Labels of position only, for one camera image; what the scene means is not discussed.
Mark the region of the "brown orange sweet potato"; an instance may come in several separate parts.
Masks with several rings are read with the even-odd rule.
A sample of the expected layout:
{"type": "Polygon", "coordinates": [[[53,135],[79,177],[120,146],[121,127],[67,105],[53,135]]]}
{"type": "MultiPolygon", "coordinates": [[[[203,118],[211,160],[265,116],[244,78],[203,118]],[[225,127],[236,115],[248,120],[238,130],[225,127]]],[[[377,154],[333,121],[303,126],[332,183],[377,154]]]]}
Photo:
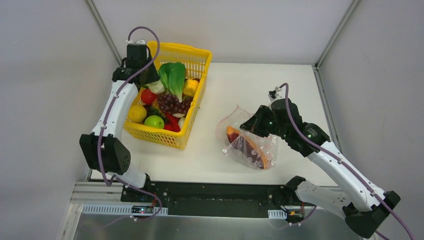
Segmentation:
{"type": "Polygon", "coordinates": [[[242,134],[232,126],[228,126],[225,132],[229,142],[229,145],[224,149],[225,154],[229,154],[230,150],[235,150],[239,157],[234,158],[234,160],[240,160],[241,163],[256,169],[268,168],[269,160],[266,155],[247,134],[242,134]]]}

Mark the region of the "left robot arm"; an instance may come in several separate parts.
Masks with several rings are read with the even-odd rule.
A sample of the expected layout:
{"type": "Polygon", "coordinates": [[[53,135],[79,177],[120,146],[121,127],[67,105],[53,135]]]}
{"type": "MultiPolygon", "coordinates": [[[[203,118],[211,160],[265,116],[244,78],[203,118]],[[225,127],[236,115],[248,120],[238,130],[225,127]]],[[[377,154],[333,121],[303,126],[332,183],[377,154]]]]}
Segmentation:
{"type": "Polygon", "coordinates": [[[126,52],[112,74],[111,92],[99,121],[91,133],[81,135],[79,144],[90,169],[104,173],[108,181],[117,179],[135,187],[134,197],[144,203],[152,198],[153,189],[145,184],[147,174],[131,162],[130,151],[121,139],[130,106],[141,87],[159,76],[144,40],[130,41],[126,52]]]}

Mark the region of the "clear zip top bag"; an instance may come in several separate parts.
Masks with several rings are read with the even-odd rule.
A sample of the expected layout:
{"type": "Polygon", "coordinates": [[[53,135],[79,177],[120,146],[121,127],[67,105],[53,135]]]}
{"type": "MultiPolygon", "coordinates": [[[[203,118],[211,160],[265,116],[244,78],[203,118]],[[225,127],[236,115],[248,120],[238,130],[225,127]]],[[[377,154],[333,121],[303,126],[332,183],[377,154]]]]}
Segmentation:
{"type": "Polygon", "coordinates": [[[270,169],[278,160],[278,139],[274,135],[260,137],[242,130],[240,125],[251,116],[237,105],[218,122],[215,136],[222,144],[223,154],[233,161],[255,170],[270,169]]]}

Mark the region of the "green leafy bok choy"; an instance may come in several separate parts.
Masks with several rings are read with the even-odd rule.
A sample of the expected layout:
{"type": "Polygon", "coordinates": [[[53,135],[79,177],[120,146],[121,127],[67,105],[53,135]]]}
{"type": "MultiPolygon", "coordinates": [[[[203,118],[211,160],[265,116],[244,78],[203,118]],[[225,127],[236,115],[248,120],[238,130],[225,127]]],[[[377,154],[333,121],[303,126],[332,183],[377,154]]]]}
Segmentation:
{"type": "Polygon", "coordinates": [[[157,72],[162,85],[181,103],[186,77],[185,65],[182,62],[167,62],[162,64],[157,72]]]}

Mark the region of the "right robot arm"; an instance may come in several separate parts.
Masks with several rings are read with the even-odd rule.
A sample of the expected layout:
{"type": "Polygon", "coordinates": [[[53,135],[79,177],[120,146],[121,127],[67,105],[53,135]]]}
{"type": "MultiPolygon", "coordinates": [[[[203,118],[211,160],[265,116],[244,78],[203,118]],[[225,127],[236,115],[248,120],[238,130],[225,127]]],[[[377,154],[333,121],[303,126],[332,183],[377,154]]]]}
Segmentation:
{"type": "Polygon", "coordinates": [[[372,237],[401,200],[395,191],[385,191],[371,183],[318,125],[302,120],[297,105],[290,100],[278,99],[270,106],[261,105],[240,128],[259,137],[278,136],[292,150],[319,166],[342,193],[295,176],[285,185],[284,200],[290,205],[302,201],[326,209],[344,219],[362,238],[372,237]]]}

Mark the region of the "light green cabbage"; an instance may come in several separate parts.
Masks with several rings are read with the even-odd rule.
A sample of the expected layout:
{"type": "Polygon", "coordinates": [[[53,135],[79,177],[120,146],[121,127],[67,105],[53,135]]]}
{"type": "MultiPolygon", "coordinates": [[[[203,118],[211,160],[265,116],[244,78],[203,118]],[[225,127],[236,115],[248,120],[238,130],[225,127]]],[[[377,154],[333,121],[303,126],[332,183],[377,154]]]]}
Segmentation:
{"type": "Polygon", "coordinates": [[[166,91],[165,86],[161,82],[161,80],[157,80],[151,83],[148,83],[147,88],[154,94],[158,95],[166,91]]]}

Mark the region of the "green apple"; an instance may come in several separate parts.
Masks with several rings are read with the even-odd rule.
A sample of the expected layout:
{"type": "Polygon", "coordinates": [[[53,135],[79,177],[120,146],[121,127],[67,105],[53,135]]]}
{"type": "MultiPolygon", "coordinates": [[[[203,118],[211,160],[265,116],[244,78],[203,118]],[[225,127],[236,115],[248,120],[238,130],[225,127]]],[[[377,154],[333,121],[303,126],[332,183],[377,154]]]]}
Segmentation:
{"type": "Polygon", "coordinates": [[[144,125],[156,129],[164,129],[165,122],[158,115],[150,115],[144,120],[144,125]]]}

